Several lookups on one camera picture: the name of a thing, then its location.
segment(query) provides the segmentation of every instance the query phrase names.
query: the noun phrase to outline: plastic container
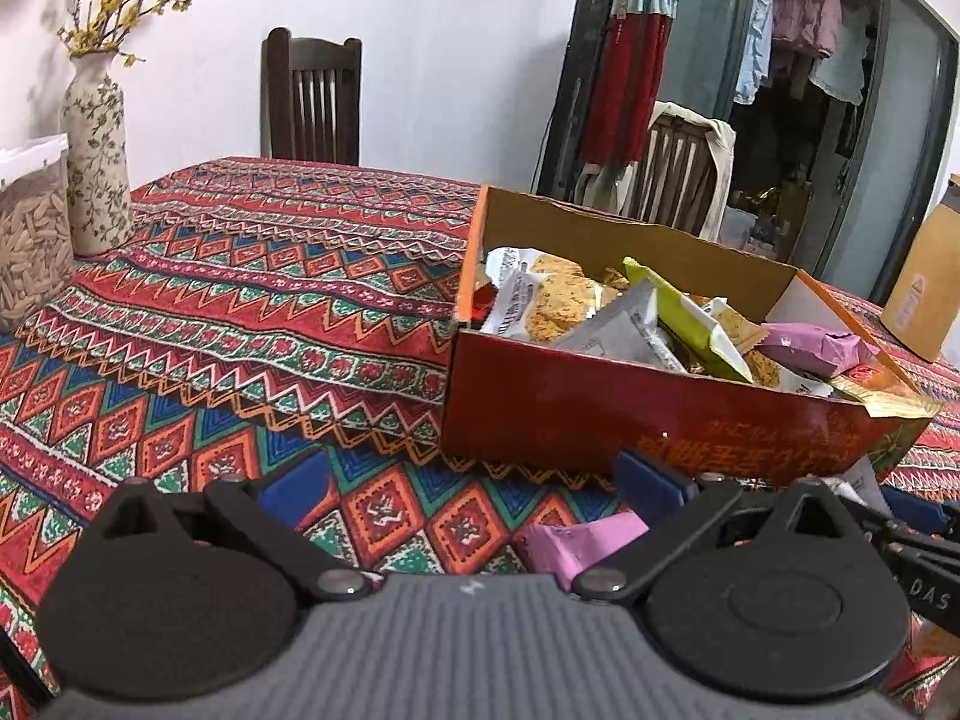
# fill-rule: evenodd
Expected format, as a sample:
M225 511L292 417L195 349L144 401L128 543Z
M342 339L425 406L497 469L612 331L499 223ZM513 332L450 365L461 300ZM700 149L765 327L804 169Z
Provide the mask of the plastic container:
M66 135L0 149L0 332L62 290L77 269L66 210Z
M720 240L725 247L742 250L750 241L750 231L757 223L757 214L727 206L720 223Z

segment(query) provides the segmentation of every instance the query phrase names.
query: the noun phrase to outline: wooden chair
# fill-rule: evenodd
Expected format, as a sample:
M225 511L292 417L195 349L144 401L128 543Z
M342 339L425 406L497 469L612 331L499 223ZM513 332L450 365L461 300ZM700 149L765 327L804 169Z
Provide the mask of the wooden chair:
M270 153L278 159L357 165L362 44L296 38L278 26L266 43Z
M707 132L683 119L658 117L623 215L699 235L717 182Z

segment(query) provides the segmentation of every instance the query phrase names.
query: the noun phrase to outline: pink snack wrapper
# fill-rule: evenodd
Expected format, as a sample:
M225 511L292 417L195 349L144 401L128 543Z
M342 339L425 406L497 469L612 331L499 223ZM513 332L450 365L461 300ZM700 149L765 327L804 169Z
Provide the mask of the pink snack wrapper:
M648 530L633 512L566 528L531 525L525 533L527 560L536 573L554 574L569 591L577 574Z
M770 333L757 351L786 367L827 379L869 362L880 350L851 332L827 330L815 324L764 324Z

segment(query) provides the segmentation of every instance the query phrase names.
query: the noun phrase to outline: vase neck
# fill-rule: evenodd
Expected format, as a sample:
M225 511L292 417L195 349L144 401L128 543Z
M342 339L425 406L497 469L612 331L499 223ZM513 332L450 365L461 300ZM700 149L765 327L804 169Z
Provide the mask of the vase neck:
M70 61L76 69L75 80L84 83L99 83L110 68L116 52L93 52L83 56L74 56Z

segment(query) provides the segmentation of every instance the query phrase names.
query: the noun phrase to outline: open box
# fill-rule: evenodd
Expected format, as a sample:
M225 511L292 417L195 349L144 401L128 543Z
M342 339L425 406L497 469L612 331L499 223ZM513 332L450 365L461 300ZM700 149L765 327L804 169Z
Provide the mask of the open box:
M869 455L882 479L935 413L870 416L856 402L784 394L577 355L469 329L484 252L531 247L579 263L602 279L625 256L678 289L722 295L752 322L812 322L867 330L803 271L679 230L637 223L529 194L483 187L469 230L457 295L440 446L453 457L545 469L609 473L637 447L679 471L718 471L786 484L829 476ZM885 352L880 362L914 385Z

